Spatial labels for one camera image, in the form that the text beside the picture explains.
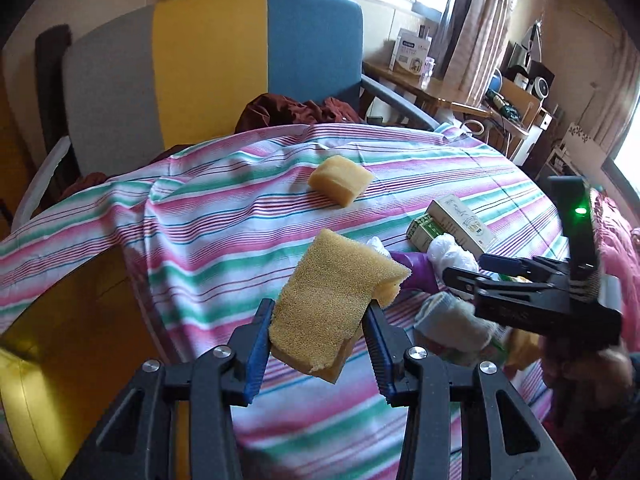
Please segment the purple plastic packet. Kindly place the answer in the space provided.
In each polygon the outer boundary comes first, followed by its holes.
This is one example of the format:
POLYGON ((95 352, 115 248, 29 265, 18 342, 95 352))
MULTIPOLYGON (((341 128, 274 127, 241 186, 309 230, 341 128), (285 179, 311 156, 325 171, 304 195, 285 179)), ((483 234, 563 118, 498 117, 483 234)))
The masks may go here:
POLYGON ((390 252, 394 261, 410 270, 410 275, 400 284, 402 290, 420 290, 437 294, 439 286, 431 261, 424 252, 390 252))

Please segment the dark red cloth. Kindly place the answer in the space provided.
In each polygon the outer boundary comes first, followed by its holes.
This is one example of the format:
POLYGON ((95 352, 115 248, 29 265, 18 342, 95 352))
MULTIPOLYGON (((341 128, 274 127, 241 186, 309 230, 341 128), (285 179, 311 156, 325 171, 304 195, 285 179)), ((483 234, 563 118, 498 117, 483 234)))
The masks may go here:
MULTIPOLYGON (((317 124, 363 124, 363 119, 351 105, 333 96, 317 104, 314 101, 298 102, 280 94, 263 93, 245 105, 233 134, 268 127, 317 124)), ((175 144, 150 159, 148 164, 159 162, 191 145, 175 144)), ((65 189, 58 202, 86 188, 102 184, 107 179, 103 172, 92 172, 87 177, 79 177, 65 189)))

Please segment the white plastic bag bundle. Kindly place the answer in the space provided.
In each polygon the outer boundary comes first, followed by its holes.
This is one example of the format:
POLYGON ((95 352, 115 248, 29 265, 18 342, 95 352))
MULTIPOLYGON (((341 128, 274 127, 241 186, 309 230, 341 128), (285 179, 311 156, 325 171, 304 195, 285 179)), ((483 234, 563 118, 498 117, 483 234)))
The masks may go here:
POLYGON ((480 270, 472 252, 463 249, 448 233, 436 236, 431 241, 426 256, 432 264, 436 278, 441 281, 444 280, 444 271, 447 268, 458 268, 471 272, 480 270))

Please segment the white carton box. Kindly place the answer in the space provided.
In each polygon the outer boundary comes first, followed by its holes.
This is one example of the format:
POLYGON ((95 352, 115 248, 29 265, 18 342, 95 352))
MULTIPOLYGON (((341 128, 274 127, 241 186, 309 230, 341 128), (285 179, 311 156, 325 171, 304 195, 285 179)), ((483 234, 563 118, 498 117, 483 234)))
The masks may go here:
POLYGON ((477 259, 497 243, 494 232, 457 196, 432 200, 426 213, 477 259))

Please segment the gold metal tin box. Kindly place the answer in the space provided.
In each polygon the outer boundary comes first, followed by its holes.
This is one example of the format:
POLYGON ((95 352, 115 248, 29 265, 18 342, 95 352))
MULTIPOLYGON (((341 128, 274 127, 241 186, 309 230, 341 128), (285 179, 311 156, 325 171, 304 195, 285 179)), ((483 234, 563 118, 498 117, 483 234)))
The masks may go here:
POLYGON ((148 359, 178 362, 134 253, 112 247, 43 292, 1 336, 1 403, 34 479, 61 478, 148 359))

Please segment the wooden desk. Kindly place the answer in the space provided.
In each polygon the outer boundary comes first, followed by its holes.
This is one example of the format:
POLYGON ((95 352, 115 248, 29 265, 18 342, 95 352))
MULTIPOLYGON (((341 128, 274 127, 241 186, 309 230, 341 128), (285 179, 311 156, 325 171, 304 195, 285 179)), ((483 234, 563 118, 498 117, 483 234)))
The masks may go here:
POLYGON ((416 98, 417 107, 434 115, 439 110, 451 110, 454 113, 476 118, 489 118, 490 110, 483 105, 469 105, 454 92, 449 93, 442 86, 442 82, 434 77, 420 78, 394 72, 386 65, 364 61, 362 71, 366 76, 376 80, 393 84, 397 89, 408 92, 416 98))

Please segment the green small carton box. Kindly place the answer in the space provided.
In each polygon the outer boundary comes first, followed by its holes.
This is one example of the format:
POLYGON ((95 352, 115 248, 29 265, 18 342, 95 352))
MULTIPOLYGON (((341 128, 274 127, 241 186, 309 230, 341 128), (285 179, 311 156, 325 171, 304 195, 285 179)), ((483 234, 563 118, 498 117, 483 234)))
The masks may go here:
POLYGON ((426 212, 410 222, 406 237, 418 252, 427 252, 432 241, 444 233, 442 227, 426 212))

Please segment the pink striped curtain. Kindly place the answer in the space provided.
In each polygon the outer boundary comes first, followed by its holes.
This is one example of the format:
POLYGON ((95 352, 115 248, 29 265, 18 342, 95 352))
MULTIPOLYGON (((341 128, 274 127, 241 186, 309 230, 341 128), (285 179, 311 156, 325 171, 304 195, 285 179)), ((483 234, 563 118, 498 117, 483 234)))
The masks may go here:
POLYGON ((516 0, 448 0, 430 55, 445 96, 464 104, 483 99, 506 47, 516 0))

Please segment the grey towel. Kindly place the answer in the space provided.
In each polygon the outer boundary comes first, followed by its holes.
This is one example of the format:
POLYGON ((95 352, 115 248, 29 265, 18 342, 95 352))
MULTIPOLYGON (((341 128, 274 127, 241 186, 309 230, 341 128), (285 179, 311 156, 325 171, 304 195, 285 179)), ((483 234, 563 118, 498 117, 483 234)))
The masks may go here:
POLYGON ((414 318, 414 329, 445 348, 471 353, 488 346, 498 324, 478 318, 470 302, 439 292, 424 301, 414 318))

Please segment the yellow sponge block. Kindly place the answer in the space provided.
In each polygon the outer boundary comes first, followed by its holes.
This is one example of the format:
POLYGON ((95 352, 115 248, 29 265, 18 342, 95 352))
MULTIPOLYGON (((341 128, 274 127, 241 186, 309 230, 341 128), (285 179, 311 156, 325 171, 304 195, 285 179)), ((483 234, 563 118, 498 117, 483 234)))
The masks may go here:
POLYGON ((334 155, 322 162, 309 176, 308 185, 341 207, 349 206, 369 186, 373 174, 352 162, 334 155))
POLYGON ((371 301, 393 303, 409 268, 374 248, 321 230, 283 286, 269 326, 272 354, 334 384, 361 336, 371 301))

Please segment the striped bed sheet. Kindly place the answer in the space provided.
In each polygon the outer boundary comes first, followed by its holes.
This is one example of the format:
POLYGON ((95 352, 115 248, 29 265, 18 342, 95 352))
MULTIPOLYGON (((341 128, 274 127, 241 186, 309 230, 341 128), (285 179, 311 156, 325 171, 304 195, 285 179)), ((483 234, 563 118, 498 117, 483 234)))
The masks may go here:
MULTIPOLYGON (((497 235, 490 252, 568 255, 544 192, 473 138, 355 125, 267 128, 85 188, 2 240, 1 335, 66 275, 118 247, 142 285, 134 312, 140 321, 141 310, 149 315, 151 326, 136 337, 131 323, 105 312, 101 332, 120 348, 155 336, 166 356, 189 361, 226 342, 262 298, 276 299, 321 229, 412 250, 410 222, 450 194, 497 235), (346 208, 307 183, 334 155, 373 174, 346 208)), ((395 479, 406 417, 378 394, 362 339, 335 385, 271 358, 254 403, 233 410, 239 443, 257 462, 246 477, 256 479, 395 479)))

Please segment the white product box on desk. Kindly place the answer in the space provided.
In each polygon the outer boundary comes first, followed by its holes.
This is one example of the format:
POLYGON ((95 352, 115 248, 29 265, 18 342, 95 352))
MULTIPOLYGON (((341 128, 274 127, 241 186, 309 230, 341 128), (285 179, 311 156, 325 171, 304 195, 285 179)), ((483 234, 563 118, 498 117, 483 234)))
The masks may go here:
POLYGON ((430 36, 421 37, 409 29, 399 29, 388 68, 411 76, 423 76, 431 43, 430 36))

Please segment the grey yellow blue chair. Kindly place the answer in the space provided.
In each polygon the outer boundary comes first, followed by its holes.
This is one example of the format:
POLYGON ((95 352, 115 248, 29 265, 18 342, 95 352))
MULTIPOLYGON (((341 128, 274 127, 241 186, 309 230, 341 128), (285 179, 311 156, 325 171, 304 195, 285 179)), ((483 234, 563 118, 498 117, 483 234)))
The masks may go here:
POLYGON ((356 105, 370 93, 416 124, 433 118, 362 71, 352 0, 166 0, 80 38, 65 25, 36 41, 47 148, 76 174, 114 176, 179 144, 228 136, 264 93, 356 105))

